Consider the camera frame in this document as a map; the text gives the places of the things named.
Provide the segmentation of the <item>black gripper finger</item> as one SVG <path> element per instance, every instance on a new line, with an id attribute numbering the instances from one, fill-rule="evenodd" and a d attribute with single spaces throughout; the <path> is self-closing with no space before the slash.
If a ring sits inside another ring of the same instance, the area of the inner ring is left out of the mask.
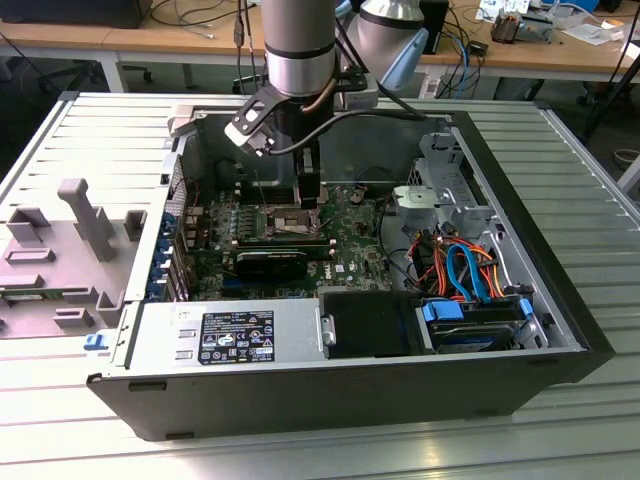
<path id="1" fill-rule="evenodd" d="M 320 146 L 310 141 L 293 153 L 297 191 L 302 209 L 315 209 L 320 195 Z"/>

